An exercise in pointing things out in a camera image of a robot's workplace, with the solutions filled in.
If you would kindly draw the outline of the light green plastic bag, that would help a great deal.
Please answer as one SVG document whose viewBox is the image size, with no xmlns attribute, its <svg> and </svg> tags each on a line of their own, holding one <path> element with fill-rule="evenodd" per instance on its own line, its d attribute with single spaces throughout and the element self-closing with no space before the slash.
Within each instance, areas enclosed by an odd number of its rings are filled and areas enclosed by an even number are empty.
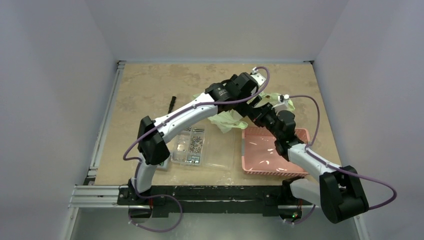
<svg viewBox="0 0 424 240">
<path fill-rule="evenodd" d="M 259 97 L 261 97 L 261 100 L 255 107 L 259 108 L 264 106 L 266 103 L 269 103 L 271 104 L 271 107 L 273 109 L 273 106 L 278 103 L 279 95 L 281 94 L 261 92 L 259 94 Z M 207 119 L 210 121 L 211 124 L 216 125 L 223 134 L 229 132 L 232 129 L 244 130 L 249 125 L 245 120 L 243 120 L 243 117 L 235 110 L 224 111 L 214 116 L 208 117 Z"/>
</svg>

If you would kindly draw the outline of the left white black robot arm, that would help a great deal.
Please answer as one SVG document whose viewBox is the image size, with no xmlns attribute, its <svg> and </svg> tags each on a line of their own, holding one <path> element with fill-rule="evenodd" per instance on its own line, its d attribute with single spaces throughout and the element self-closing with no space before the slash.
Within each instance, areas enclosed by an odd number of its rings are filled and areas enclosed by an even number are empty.
<svg viewBox="0 0 424 240">
<path fill-rule="evenodd" d="M 251 73 L 242 72 L 222 82 L 212 83 L 197 98 L 171 113 L 156 119 L 149 116 L 142 118 L 137 139 L 123 155 L 123 160 L 129 161 L 130 150 L 137 147 L 139 152 L 135 157 L 138 165 L 131 178 L 130 199 L 138 205 L 148 201 L 148 190 L 152 187 L 157 166 L 170 156 L 168 142 L 188 127 L 257 97 L 269 80 L 270 74 L 263 76 L 256 67 Z"/>
</svg>

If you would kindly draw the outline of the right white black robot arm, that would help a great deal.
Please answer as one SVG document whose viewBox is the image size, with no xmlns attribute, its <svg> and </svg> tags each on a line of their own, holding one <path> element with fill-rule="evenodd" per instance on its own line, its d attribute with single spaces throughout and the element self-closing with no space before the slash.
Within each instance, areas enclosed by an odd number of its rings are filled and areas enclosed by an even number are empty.
<svg viewBox="0 0 424 240">
<path fill-rule="evenodd" d="M 244 116 L 257 127 L 265 128 L 275 138 L 276 153 L 298 165 L 317 180 L 304 178 L 283 183 L 280 196 L 288 204 L 304 199 L 318 205 L 333 224 L 365 213 L 371 209 L 356 169 L 350 165 L 333 165 L 321 159 L 295 133 L 295 115 L 288 110 L 276 112 L 270 103 L 255 107 L 244 105 Z"/>
</svg>

